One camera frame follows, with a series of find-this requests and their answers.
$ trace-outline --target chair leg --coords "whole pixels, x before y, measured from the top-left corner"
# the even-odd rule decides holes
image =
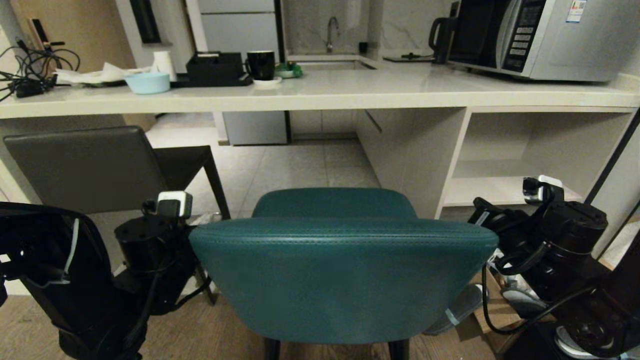
[[[264,359],[278,360],[280,358],[280,340],[264,338]]]
[[[391,360],[409,360],[409,339],[389,341]]]
[[[201,286],[202,284],[204,284],[205,280],[207,279],[207,275],[204,272],[204,268],[202,267],[202,264],[198,264],[196,266],[196,283],[198,284],[198,286]],[[207,299],[209,299],[209,303],[211,306],[214,306],[216,304],[216,301],[218,301],[218,294],[214,294],[213,291],[211,291],[211,288],[209,286],[207,286],[207,288],[204,290],[204,293],[207,295]]]
[[[222,190],[222,182],[220,181],[220,176],[218,175],[216,162],[213,160],[213,154],[211,154],[207,161],[205,161],[204,171],[207,173],[209,184],[211,185],[211,189],[213,190],[213,195],[215,195],[216,197],[216,202],[218,203],[220,213],[222,214],[222,220],[230,220],[231,214],[229,213],[227,198],[225,197],[224,190]]]

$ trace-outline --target microwave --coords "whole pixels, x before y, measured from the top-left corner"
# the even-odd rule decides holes
[[[639,41],[640,0],[462,0],[449,62],[536,80],[610,81]]]

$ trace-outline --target microwave control panel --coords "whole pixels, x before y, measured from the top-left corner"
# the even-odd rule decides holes
[[[524,0],[522,2],[507,55],[502,64],[503,69],[522,72],[544,8],[545,0]]]

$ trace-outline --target white countertop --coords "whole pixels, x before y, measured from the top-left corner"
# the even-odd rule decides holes
[[[308,71],[272,90],[253,85],[180,88],[136,95],[128,87],[56,88],[0,103],[0,119],[108,113],[330,110],[466,106],[640,106],[638,79],[611,84],[530,83],[430,63],[390,63],[358,55],[295,56],[297,61],[360,60],[377,70]]]

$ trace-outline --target chair backrest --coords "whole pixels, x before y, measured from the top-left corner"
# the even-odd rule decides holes
[[[139,209],[166,189],[137,126],[4,138],[43,204],[80,213]]]
[[[417,218],[261,217],[202,225],[190,238],[251,330],[305,343],[417,335],[497,246],[485,228]]]

